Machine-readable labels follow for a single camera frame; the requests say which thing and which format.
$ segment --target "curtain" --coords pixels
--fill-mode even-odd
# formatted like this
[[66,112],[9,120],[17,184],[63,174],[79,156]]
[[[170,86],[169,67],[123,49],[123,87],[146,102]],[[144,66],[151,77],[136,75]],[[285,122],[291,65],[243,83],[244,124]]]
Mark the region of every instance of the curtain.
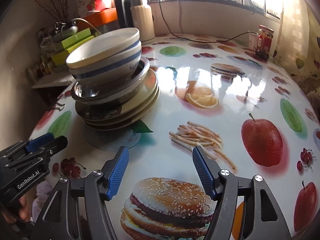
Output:
[[320,112],[320,26],[304,0],[283,0],[274,59]]

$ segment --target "window sill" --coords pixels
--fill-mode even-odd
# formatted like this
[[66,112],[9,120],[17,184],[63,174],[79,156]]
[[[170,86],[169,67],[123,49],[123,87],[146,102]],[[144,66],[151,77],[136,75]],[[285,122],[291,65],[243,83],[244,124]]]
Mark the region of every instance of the window sill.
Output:
[[[170,2],[170,1],[177,1],[177,0],[160,0],[160,2]],[[250,6],[247,5],[243,5],[237,2],[233,2],[233,1],[227,1],[227,0],[179,0],[179,1],[197,1],[197,2],[212,2],[212,3],[220,3],[220,4],[225,4],[225,5],[230,5],[230,6],[234,6],[234,7],[238,7],[241,9],[245,9],[247,11],[251,11],[253,13],[257,13],[260,15],[263,15],[277,23],[280,23],[280,20],[270,14],[267,14],[263,11],[257,10],[255,8],[252,8]],[[158,0],[150,0],[150,3],[158,3]]]

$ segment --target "shelf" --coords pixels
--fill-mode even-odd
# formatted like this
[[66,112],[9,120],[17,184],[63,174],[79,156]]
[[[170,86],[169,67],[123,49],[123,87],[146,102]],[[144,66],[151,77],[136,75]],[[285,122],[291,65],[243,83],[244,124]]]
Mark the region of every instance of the shelf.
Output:
[[62,87],[70,85],[75,79],[69,71],[52,73],[40,78],[33,86],[33,89],[48,88],[48,87]]

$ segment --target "stack of dishes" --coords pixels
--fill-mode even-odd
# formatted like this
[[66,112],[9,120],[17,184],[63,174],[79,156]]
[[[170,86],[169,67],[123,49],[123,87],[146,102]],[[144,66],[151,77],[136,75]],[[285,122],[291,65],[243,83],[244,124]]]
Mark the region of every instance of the stack of dishes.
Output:
[[139,31],[120,29],[91,41],[67,59],[77,80],[71,90],[77,113],[87,126],[102,131],[138,121],[159,97],[156,74],[141,57]]

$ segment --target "stainless steel bowl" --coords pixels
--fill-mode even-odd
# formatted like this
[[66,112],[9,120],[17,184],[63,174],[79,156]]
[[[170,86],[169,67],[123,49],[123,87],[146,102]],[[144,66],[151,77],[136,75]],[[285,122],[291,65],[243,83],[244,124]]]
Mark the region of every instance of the stainless steel bowl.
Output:
[[100,105],[104,103],[123,104],[139,91],[149,68],[149,60],[141,57],[136,71],[131,75],[129,80],[116,89],[108,85],[86,87],[76,82],[71,89],[71,96],[74,100],[86,105]]

